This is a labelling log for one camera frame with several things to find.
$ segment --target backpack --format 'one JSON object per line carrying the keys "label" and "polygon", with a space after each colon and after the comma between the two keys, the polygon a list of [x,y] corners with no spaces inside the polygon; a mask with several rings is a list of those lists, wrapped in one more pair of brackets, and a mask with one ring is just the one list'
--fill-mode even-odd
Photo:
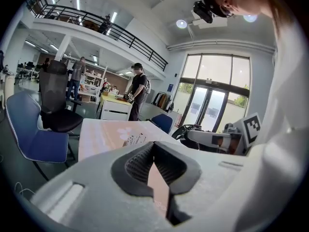
{"label": "backpack", "polygon": [[151,91],[151,83],[149,82],[149,80],[147,79],[147,85],[145,87],[145,91],[146,91],[146,94],[150,94],[150,91]]}

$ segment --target pink tablecloth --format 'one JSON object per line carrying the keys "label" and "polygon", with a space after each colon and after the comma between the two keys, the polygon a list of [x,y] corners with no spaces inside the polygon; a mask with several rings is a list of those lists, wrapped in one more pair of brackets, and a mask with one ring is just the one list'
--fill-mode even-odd
{"label": "pink tablecloth", "polygon": [[[108,121],[86,118],[82,124],[79,140],[78,161],[121,148],[132,133],[143,133],[146,136],[146,142],[164,141],[180,144],[149,121]],[[165,216],[169,188],[155,165],[150,170],[148,186],[154,189],[155,206]]]}

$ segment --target large window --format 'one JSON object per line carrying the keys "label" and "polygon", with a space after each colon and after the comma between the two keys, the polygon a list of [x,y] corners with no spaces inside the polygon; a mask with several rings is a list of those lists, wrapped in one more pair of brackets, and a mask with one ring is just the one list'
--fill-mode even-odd
{"label": "large window", "polygon": [[250,60],[233,55],[189,55],[174,99],[181,124],[222,132],[246,113]]}

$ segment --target blue chair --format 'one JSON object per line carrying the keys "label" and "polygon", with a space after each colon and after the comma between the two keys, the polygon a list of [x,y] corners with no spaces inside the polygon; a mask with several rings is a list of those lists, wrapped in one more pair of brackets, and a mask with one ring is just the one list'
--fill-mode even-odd
{"label": "blue chair", "polygon": [[173,124],[173,119],[165,114],[160,114],[148,120],[167,134],[169,133]]}
{"label": "blue chair", "polygon": [[69,136],[67,133],[40,130],[37,126],[40,112],[39,104],[25,91],[12,95],[6,102],[9,124],[21,154],[33,161],[48,181],[37,162],[64,163],[68,167]]}

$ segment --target door frame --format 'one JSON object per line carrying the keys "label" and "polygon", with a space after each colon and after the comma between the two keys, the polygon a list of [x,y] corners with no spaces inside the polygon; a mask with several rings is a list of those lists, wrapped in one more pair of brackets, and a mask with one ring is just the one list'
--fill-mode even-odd
{"label": "door frame", "polygon": [[200,125],[203,121],[203,118],[205,117],[205,114],[206,114],[206,111],[207,111],[207,108],[208,108],[208,105],[209,105],[209,102],[210,102],[210,99],[211,99],[211,96],[212,96],[212,91],[218,91],[218,92],[221,92],[221,93],[225,93],[225,97],[223,99],[223,103],[222,103],[222,106],[221,106],[221,110],[218,114],[218,118],[217,118],[217,121],[212,129],[212,132],[216,132],[218,130],[218,127],[221,123],[221,120],[222,120],[222,117],[223,117],[223,114],[224,114],[224,111],[225,111],[225,108],[226,108],[226,104],[227,104],[227,100],[228,100],[228,95],[229,95],[229,91],[226,91],[226,90],[222,90],[222,89],[219,89],[219,88],[214,88],[214,87],[208,87],[208,86],[205,86],[205,85],[197,85],[195,84],[193,86],[193,89],[192,89],[192,93],[190,95],[190,98],[189,98],[189,101],[187,103],[187,106],[184,110],[184,113],[183,113],[183,116],[182,116],[182,119],[179,123],[180,126],[183,125],[186,117],[187,117],[187,114],[189,112],[189,109],[191,107],[191,104],[192,104],[192,101],[193,101],[193,98],[194,98],[194,95],[195,95],[195,92],[196,92],[196,89],[200,87],[200,88],[204,88],[204,89],[207,89],[207,93],[206,93],[206,96],[204,98],[204,101],[202,103],[202,107],[201,107],[201,110],[199,112],[199,115],[197,117],[197,120],[195,122],[195,124],[197,125]]}

